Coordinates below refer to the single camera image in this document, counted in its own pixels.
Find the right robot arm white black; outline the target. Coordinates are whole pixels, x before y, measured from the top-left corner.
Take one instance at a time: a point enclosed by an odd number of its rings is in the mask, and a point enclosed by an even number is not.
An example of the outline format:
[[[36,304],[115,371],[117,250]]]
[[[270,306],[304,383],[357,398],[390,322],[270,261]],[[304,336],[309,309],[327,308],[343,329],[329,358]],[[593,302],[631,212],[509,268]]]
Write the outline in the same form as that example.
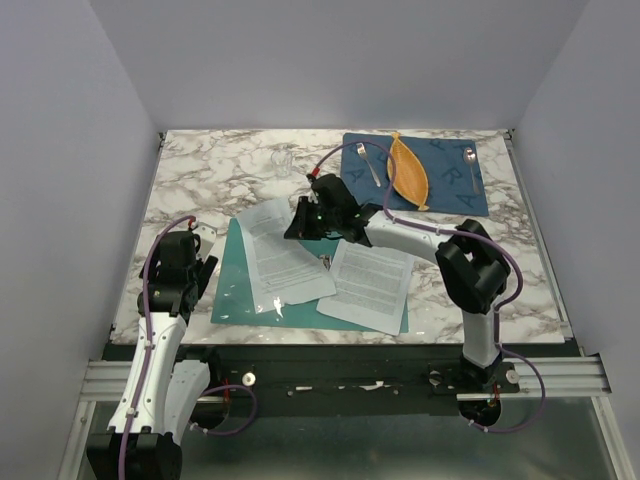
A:
[[[334,174],[310,181],[312,194],[298,198],[284,238],[319,241],[336,234],[352,244],[390,248],[436,265],[462,313],[461,382],[474,392],[493,384],[503,358],[497,346],[497,307],[511,268],[481,224],[467,220],[440,227],[401,219],[381,205],[358,203]]]

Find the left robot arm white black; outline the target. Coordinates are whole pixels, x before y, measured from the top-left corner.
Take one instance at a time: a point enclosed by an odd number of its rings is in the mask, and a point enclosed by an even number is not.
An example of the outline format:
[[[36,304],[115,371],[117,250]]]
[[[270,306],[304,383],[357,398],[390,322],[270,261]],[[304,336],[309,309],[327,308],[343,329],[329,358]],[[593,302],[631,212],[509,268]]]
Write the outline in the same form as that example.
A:
[[[181,440],[199,395],[214,393],[220,368],[177,357],[191,314],[217,265],[206,225],[156,238],[141,271],[138,339],[118,407],[106,432],[87,441],[98,479],[177,479]]]

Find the teal green folder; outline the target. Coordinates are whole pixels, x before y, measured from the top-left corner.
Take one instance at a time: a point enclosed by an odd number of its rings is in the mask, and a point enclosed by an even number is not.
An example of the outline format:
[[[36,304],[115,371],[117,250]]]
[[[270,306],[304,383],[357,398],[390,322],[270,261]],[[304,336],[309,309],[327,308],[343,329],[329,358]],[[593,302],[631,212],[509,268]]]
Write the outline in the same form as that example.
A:
[[[326,316],[317,311],[318,301],[286,306],[284,317],[275,311],[256,313],[241,228],[229,223],[211,315],[212,324],[284,327],[372,332],[372,329]]]

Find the white printed paper files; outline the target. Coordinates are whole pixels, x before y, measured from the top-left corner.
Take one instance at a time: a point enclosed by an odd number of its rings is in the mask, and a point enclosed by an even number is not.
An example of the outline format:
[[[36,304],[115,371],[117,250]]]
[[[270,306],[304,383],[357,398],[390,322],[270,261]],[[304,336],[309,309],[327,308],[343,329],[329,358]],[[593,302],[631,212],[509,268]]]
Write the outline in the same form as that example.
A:
[[[397,336],[406,310],[413,265],[414,257],[409,254],[342,240],[330,268],[336,294],[320,299],[317,311]]]

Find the silver folder clip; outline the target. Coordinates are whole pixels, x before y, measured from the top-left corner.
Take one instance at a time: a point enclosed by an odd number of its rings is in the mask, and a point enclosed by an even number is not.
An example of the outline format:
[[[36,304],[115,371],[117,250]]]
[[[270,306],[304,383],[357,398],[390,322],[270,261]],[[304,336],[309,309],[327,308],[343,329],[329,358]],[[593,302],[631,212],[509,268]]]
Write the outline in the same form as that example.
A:
[[[322,254],[319,256],[319,259],[321,260],[323,266],[327,269],[330,270],[331,269],[331,265],[332,265],[332,256],[329,254]]]

